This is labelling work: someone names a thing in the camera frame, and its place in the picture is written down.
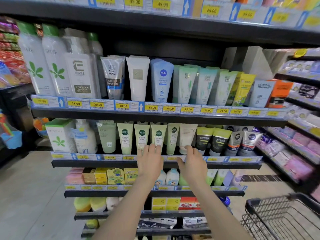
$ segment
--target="orange box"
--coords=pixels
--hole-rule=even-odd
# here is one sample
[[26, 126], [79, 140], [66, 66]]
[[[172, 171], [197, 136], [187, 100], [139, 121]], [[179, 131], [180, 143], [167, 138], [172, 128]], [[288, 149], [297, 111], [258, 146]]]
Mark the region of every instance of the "orange box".
[[195, 201], [195, 197], [181, 197], [179, 210], [192, 210]]
[[269, 98], [269, 102], [266, 108], [281, 109], [294, 83], [290, 81], [277, 80], [277, 79], [273, 79], [272, 81], [274, 80], [276, 82], [271, 92], [271, 96]]
[[197, 198], [195, 198], [195, 202], [193, 204], [193, 209], [194, 210], [201, 210], [200, 203]]

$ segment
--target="shopping basket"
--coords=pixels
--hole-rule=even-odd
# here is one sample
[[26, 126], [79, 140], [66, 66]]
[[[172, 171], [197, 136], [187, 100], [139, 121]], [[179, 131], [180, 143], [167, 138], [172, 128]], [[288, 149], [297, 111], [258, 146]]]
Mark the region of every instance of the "shopping basket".
[[242, 226], [256, 240], [320, 240], [320, 204], [305, 194], [250, 199]]

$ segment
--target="forearm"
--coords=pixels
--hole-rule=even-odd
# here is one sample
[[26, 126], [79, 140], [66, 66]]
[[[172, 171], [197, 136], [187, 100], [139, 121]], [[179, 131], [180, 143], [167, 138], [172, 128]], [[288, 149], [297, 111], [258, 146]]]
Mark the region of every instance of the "forearm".
[[210, 186], [194, 185], [191, 189], [200, 203], [215, 240], [252, 239]]
[[134, 240], [144, 203], [154, 185], [138, 177], [132, 188], [94, 234], [93, 240]]

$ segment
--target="green leaf logo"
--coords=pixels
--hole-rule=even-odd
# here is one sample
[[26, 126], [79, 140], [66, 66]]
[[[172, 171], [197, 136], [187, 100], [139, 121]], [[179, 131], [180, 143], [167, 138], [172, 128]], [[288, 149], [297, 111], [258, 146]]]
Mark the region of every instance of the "green leaf logo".
[[32, 61], [29, 62], [31, 70], [28, 68], [28, 71], [35, 77], [43, 78], [43, 76], [40, 74], [43, 71], [42, 67], [39, 67], [36, 69], [36, 66]]
[[64, 140], [60, 141], [60, 137], [57, 136], [57, 140], [53, 140], [52, 142], [57, 143], [58, 146], [63, 146], [65, 147]]
[[54, 77], [55, 78], [60, 77], [61, 79], [64, 79], [64, 76], [62, 76], [62, 73], [64, 73], [64, 69], [62, 68], [58, 70], [58, 67], [55, 63], [52, 63], [52, 67], [53, 67], [53, 71], [50, 70], [50, 72], [54, 74]]

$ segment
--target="metal wire basket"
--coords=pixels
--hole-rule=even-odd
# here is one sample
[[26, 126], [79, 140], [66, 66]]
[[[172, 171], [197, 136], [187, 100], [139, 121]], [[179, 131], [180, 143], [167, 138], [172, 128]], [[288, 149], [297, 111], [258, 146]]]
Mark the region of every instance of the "metal wire basket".
[[247, 200], [242, 226], [256, 240], [319, 240], [320, 204], [302, 193]]

